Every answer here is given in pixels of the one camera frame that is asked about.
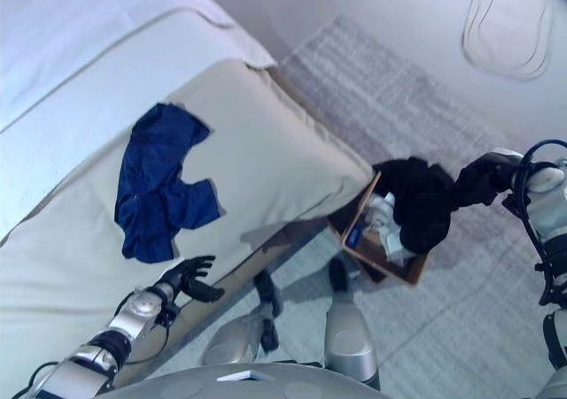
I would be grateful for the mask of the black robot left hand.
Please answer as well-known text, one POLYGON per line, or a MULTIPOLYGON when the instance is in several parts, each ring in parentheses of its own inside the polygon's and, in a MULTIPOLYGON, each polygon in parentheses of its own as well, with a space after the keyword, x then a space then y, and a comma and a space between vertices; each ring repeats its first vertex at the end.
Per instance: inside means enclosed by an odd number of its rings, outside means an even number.
POLYGON ((214 260, 215 257, 212 255, 183 260, 166 271, 161 276, 161 281, 172 287, 174 296, 183 293, 203 303, 218 301, 224 295, 224 289, 210 286, 200 280, 207 276, 207 271, 212 268, 214 260))

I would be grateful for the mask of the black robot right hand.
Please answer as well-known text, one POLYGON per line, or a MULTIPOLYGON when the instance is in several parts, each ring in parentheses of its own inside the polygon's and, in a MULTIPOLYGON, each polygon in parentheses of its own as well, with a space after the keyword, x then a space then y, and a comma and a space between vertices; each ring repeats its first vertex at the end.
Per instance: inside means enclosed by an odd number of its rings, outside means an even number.
POLYGON ((459 206, 490 206, 498 194, 512 188, 523 157, 505 148, 494 148, 463 168, 454 184, 459 206))

